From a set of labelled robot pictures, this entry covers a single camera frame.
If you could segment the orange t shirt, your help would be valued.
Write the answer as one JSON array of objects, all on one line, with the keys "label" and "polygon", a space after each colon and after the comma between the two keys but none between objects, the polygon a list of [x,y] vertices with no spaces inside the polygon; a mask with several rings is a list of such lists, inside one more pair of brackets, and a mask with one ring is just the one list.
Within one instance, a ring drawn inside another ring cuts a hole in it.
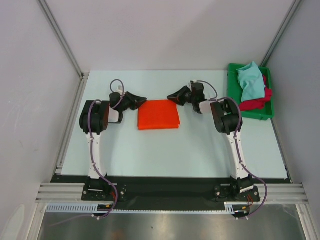
[{"label": "orange t shirt", "polygon": [[138,109],[137,127],[140,131],[178,129],[180,123],[177,104],[170,100],[147,100]]}]

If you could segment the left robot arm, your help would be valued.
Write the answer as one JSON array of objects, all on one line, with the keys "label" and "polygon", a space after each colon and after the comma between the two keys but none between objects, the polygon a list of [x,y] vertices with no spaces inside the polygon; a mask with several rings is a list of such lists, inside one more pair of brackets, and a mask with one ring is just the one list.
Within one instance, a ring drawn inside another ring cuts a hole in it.
[{"label": "left robot arm", "polygon": [[123,94],[112,92],[109,100],[87,100],[79,119],[79,126],[85,133],[90,152],[90,166],[88,177],[91,180],[103,180],[107,177],[107,170],[101,160],[102,133],[109,124],[120,124],[124,112],[128,109],[137,110],[147,98],[130,92]]}]

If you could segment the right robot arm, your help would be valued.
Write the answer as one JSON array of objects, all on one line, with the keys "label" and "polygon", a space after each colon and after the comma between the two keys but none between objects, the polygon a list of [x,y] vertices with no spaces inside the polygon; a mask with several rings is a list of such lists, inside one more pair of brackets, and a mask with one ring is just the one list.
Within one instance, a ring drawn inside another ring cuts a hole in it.
[{"label": "right robot arm", "polygon": [[210,83],[203,80],[191,81],[188,86],[183,86],[177,92],[168,95],[167,99],[179,106],[189,103],[198,114],[212,114],[215,128],[228,143],[228,150],[234,163],[234,171],[230,177],[230,194],[235,200],[242,201],[254,188],[254,184],[242,149],[243,119],[241,111],[233,98],[218,98],[216,90],[214,90],[215,97],[207,99],[204,93],[204,84],[211,86]]}]

